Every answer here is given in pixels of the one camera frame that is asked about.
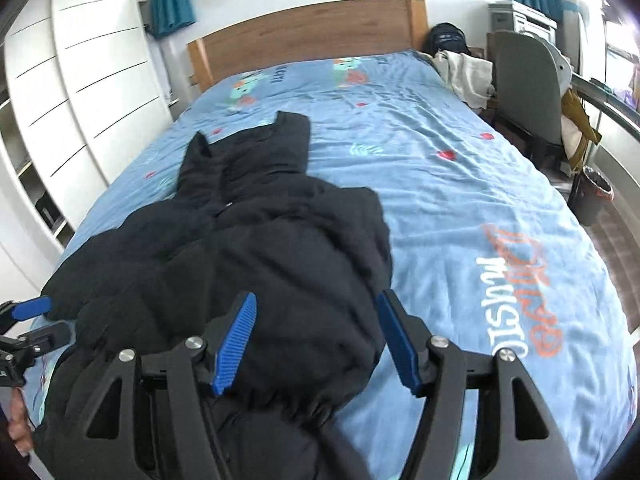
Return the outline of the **person's left hand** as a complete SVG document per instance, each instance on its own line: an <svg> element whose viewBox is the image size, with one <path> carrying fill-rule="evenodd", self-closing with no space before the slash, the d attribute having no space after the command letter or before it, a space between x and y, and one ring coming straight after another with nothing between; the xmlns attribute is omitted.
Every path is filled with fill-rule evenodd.
<svg viewBox="0 0 640 480"><path fill-rule="evenodd" d="M21 456L27 456L34 449L24 396L17 388L13 388L11 393L8 434Z"/></svg>

